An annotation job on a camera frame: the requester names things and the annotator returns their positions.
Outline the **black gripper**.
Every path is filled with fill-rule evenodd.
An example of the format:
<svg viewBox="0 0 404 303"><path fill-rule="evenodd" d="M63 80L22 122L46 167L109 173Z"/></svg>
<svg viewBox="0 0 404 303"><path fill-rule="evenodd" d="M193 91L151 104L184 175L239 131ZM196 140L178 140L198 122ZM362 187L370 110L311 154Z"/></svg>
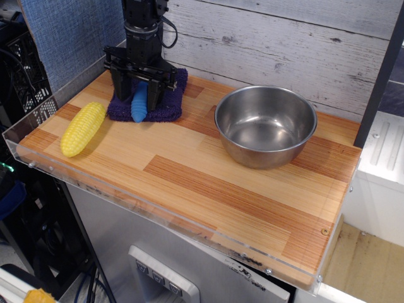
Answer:
<svg viewBox="0 0 404 303"><path fill-rule="evenodd" d="M115 96L122 102L132 98L137 79L147 81L147 109L155 110L165 89L175 90L177 68L162 58L163 24L140 28L126 23L126 46L105 46L104 66L111 72Z"/></svg>

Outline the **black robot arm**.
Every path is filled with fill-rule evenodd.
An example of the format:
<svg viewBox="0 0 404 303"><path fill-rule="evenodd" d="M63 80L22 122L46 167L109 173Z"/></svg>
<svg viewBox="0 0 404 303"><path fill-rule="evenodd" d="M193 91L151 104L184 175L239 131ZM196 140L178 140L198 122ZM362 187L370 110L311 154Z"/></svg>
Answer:
<svg viewBox="0 0 404 303"><path fill-rule="evenodd" d="M163 25L175 28L163 15L167 1L123 1L125 47L105 46L104 67L112 76L115 95L125 101L131 95L132 80L148 84L147 109L155 110L164 91L176 86L177 68L162 57L162 49L172 48L163 42Z"/></svg>

